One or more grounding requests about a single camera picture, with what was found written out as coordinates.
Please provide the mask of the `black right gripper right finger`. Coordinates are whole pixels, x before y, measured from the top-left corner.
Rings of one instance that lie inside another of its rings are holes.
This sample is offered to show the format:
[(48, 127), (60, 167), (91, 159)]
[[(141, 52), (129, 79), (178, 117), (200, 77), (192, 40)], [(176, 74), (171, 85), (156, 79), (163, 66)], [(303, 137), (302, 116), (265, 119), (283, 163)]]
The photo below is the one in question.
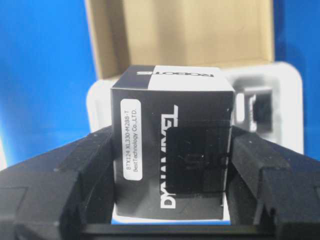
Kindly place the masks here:
[(319, 161), (233, 127), (229, 216), (233, 225), (270, 227), (278, 240), (319, 239)]

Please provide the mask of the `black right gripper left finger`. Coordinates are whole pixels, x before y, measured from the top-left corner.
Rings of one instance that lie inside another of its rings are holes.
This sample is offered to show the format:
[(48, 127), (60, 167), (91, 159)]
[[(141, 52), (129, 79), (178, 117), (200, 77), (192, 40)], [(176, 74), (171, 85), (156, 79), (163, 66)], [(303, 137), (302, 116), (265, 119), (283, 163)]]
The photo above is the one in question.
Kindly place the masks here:
[(78, 240), (87, 224), (110, 224), (115, 202), (112, 128), (0, 172), (3, 240)]

